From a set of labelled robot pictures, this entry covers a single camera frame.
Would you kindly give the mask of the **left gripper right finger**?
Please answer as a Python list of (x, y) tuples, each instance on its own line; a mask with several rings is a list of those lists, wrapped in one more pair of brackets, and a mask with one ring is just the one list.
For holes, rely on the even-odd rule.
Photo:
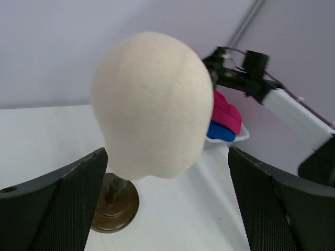
[(334, 188), (236, 147), (228, 166), (251, 250), (334, 250)]

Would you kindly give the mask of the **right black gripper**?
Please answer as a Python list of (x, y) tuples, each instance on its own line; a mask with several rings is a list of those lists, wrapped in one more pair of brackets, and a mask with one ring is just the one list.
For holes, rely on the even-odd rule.
[(241, 51), (230, 47), (216, 47), (208, 56), (202, 59), (211, 78), (213, 91), (218, 86), (238, 90), (240, 92), (251, 91), (251, 81), (248, 79), (248, 72), (241, 66), (237, 67), (232, 52), (239, 52), (246, 59), (249, 51)]

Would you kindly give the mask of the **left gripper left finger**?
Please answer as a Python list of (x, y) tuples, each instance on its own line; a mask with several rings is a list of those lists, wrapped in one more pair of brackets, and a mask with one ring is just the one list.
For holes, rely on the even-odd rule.
[(99, 148), (1, 190), (1, 250), (84, 250), (107, 168)]

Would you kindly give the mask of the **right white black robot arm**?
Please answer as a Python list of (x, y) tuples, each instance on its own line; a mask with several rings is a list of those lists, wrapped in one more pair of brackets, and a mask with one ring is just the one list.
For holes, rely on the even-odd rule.
[(308, 107), (267, 71), (270, 57), (247, 50), (240, 67), (227, 68), (229, 47), (217, 47), (202, 62), (213, 87), (243, 92), (295, 130), (313, 150), (298, 168), (301, 178), (334, 187), (334, 124)]

